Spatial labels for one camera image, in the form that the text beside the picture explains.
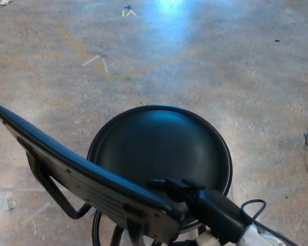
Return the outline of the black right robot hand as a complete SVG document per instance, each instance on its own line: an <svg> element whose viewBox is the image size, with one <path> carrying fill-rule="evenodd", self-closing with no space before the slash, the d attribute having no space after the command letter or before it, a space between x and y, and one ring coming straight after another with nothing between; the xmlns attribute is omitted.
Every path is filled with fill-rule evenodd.
<svg viewBox="0 0 308 246"><path fill-rule="evenodd" d="M152 179L146 182L175 202L185 202L191 215L208 226L224 243L237 243L252 221L236 204L217 190L189 179Z"/></svg>

